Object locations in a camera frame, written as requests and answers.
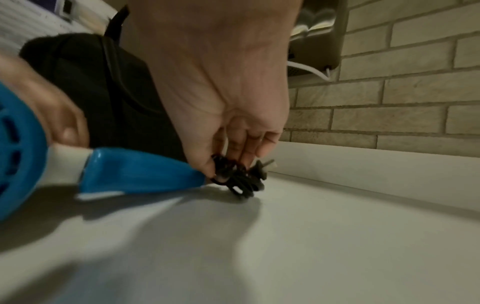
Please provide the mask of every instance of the white table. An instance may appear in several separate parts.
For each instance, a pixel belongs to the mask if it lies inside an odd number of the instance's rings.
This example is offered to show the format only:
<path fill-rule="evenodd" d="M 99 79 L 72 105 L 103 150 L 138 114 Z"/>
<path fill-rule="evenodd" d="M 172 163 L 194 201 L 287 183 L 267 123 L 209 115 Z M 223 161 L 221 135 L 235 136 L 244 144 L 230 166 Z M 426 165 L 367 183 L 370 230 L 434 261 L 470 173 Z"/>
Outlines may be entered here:
<path fill-rule="evenodd" d="M 478 304 L 480 216 L 272 175 L 77 203 L 41 191 L 0 225 L 0 304 Z"/>

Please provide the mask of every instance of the white cable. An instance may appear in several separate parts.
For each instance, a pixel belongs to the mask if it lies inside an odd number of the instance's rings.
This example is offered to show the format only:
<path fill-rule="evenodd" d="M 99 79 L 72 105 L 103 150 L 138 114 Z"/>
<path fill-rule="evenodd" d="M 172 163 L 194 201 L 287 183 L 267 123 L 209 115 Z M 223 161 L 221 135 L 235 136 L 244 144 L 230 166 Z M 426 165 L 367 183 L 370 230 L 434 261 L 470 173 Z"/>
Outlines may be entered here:
<path fill-rule="evenodd" d="M 322 78 L 323 80 L 330 81 L 329 76 L 325 75 L 324 73 L 322 73 L 319 70 L 317 70 L 315 68 L 312 68 L 310 66 L 303 65 L 301 63 L 292 62 L 292 61 L 287 61 L 286 65 L 289 66 L 289 67 L 292 67 L 292 68 L 297 68 L 297 69 L 309 71 L 310 73 L 314 73 L 315 75 Z"/>

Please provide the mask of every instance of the black fabric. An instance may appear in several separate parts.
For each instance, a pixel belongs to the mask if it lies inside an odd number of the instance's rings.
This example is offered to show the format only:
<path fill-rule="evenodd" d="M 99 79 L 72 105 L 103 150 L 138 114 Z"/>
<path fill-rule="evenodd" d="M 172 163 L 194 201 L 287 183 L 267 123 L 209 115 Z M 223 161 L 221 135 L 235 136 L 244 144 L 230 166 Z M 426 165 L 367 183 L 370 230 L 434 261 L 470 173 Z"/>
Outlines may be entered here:
<path fill-rule="evenodd" d="M 186 161 L 146 64 L 111 38 L 37 38 L 20 56 L 83 110 L 92 148 L 123 147 Z"/>

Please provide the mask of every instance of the hand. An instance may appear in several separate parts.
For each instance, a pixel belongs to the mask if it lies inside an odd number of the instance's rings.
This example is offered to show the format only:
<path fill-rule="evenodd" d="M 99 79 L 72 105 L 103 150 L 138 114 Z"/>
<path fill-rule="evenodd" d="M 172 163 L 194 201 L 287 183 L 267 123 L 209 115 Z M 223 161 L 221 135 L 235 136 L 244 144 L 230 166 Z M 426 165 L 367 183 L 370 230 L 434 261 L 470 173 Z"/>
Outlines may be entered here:
<path fill-rule="evenodd" d="M 288 118 L 287 56 L 300 0 L 135 0 L 132 16 L 162 103 L 190 165 L 211 155 L 249 167 Z"/>
<path fill-rule="evenodd" d="M 83 112 L 27 62 L 0 54 L 0 81 L 35 113 L 49 144 L 89 146 L 89 130 Z"/>

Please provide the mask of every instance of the brick wall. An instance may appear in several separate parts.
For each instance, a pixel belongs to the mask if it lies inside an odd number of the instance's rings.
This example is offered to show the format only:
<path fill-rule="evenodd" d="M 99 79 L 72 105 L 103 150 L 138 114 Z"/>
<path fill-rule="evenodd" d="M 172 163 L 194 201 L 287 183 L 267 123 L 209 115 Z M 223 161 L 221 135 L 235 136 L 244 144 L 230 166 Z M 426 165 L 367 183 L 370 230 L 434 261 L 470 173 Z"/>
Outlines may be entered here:
<path fill-rule="evenodd" d="M 349 0 L 333 83 L 289 78 L 282 140 L 480 157 L 480 0 Z"/>

